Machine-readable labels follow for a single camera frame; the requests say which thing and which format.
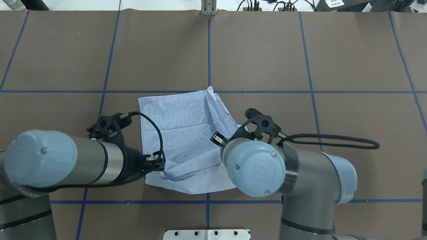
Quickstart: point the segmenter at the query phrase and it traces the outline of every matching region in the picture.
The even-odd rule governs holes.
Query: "cloth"
[[[160,129],[166,158],[163,172],[147,174],[145,183],[188,194],[235,188],[221,161],[220,147],[211,142],[215,131],[230,138],[238,128],[213,88],[186,94],[142,97],[140,111]],[[159,150],[154,127],[141,118],[144,154]]]

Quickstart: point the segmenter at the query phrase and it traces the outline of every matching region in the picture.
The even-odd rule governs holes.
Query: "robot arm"
[[[153,156],[124,143],[121,129],[135,115],[145,117],[159,133],[160,151]],[[64,187],[117,186],[163,170],[161,134],[145,115],[129,112],[101,117],[88,132],[90,139],[30,130],[0,152],[0,239],[56,239],[49,192]]]
[[[221,147],[221,158],[228,175],[243,193],[252,197],[282,195],[280,239],[381,240],[332,235],[335,205],[349,202],[357,188],[356,171],[349,161],[324,152],[299,150],[285,143],[290,137],[281,132],[270,116],[256,109],[248,109],[245,116],[248,121],[230,139],[216,132],[211,140]],[[254,123],[257,129],[247,132],[245,126],[248,123]],[[262,133],[270,135],[267,143],[259,141]],[[274,137],[282,139],[276,146],[271,144]],[[359,140],[373,146],[345,146],[379,147],[374,141]]]

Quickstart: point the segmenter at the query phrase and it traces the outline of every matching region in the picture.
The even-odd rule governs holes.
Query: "white label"
[[[342,0],[325,0],[325,2],[330,8],[335,8],[344,5]]]

